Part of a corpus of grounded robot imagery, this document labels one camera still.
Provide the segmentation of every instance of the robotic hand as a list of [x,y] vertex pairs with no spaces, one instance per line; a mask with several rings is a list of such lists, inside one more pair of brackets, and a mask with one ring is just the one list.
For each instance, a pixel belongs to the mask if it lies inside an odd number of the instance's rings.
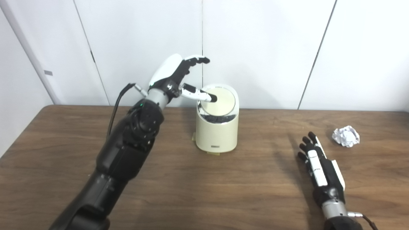
[[[108,127],[107,140],[97,156],[94,173],[78,196],[54,221],[50,230],[107,230],[111,213],[129,180],[136,177],[152,149],[165,106],[175,97],[215,102],[217,97],[194,86],[180,85],[189,68],[209,63],[204,56],[170,56],[153,75],[148,92],[128,84],[119,94]],[[115,126],[113,118],[122,95],[135,87],[145,98],[137,102]]]
[[325,216],[324,230],[362,230],[352,217],[363,217],[369,225],[378,230],[373,222],[358,212],[347,212],[345,208],[345,182],[336,160],[328,160],[318,137],[309,132],[300,144],[304,153],[298,157],[305,162],[314,185],[313,197]]

